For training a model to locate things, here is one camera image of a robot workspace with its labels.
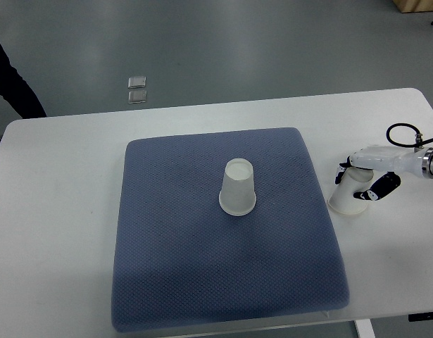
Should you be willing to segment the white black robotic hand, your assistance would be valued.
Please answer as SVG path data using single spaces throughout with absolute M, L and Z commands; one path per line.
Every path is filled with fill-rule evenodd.
M 398 148 L 397 146 L 369 146 L 361 149 L 339 164 L 335 184 L 339 184 L 348 168 L 360 168 L 383 173 L 364 192 L 356 192 L 354 197 L 365 201 L 380 200 L 401 184 L 401 173 L 412 173 L 426 178 L 423 174 L 423 157 L 428 148 Z

